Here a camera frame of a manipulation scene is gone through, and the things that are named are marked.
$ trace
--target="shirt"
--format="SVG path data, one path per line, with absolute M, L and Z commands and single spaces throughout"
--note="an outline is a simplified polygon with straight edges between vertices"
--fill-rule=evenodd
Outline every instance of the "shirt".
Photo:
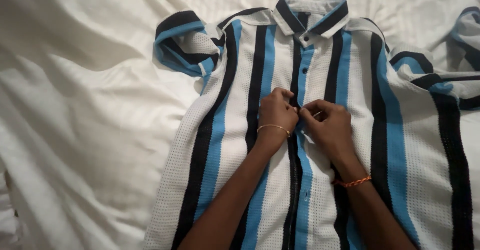
M 462 112 L 480 106 L 479 75 L 434 73 L 415 47 L 390 51 L 373 21 L 349 17 L 346 0 L 279 0 L 213 25 L 182 11 L 158 26 L 154 48 L 161 63 L 202 76 L 204 86 L 172 144 L 145 249 L 179 246 L 252 149 L 260 100 L 275 87 L 295 93 L 293 106 L 345 106 L 359 160 L 417 246 L 473 246 L 459 127 Z M 300 121 L 269 162 L 231 248 L 363 248 L 335 178 Z

